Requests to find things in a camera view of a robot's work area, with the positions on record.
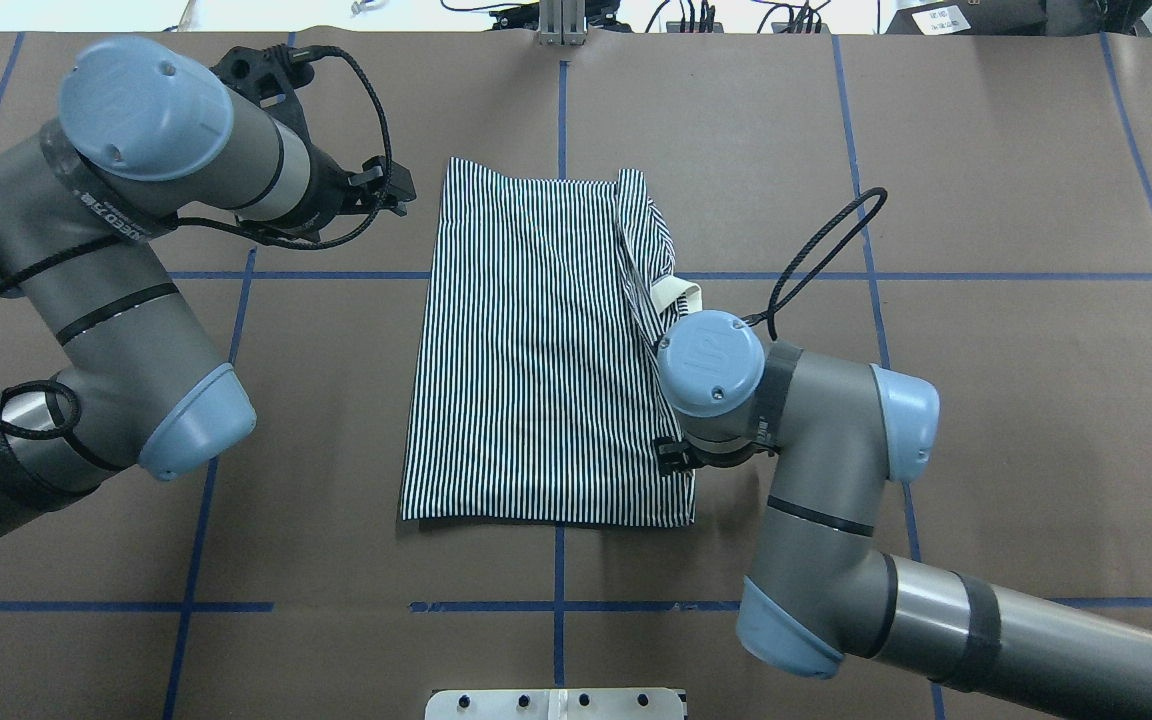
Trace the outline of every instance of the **gray robot arm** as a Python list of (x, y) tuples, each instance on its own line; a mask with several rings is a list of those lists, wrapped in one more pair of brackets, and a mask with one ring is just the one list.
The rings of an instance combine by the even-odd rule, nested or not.
[[(297, 88), (312, 73), (302, 76)], [(280, 90), (291, 86), (252, 88)], [(147, 241), (194, 200), (233, 210), (252, 237), (314, 237), (365, 181), (308, 142), (298, 105), (288, 122), (300, 132), (253, 99), (156, 41), (113, 37), (79, 55), (59, 119), (0, 156), (0, 282), (58, 252), (105, 245), (13, 291), (63, 347), (71, 365), (55, 381), (82, 415), (61, 433), (73, 406), (44, 392), (0, 396), (0, 420), (26, 431), (0, 429), (0, 537), (130, 465), (179, 477), (255, 427), (233, 367)]]
[(737, 620), (758, 659), (831, 679), (859, 655), (1061, 717), (1152, 717), (1152, 632), (873, 548), (884, 484), (931, 457), (931, 384), (786, 342), (764, 356), (712, 310), (657, 356), (687, 440), (666, 461), (780, 456)]

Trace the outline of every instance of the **striped cloth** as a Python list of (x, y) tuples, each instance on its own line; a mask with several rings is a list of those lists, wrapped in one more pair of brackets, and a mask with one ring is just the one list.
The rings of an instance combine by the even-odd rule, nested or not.
[(691, 524), (692, 476), (662, 477), (652, 445), (680, 435), (652, 346), (685, 302), (658, 314), (649, 297), (672, 271), (643, 174), (508, 179), (452, 159), (402, 518)]

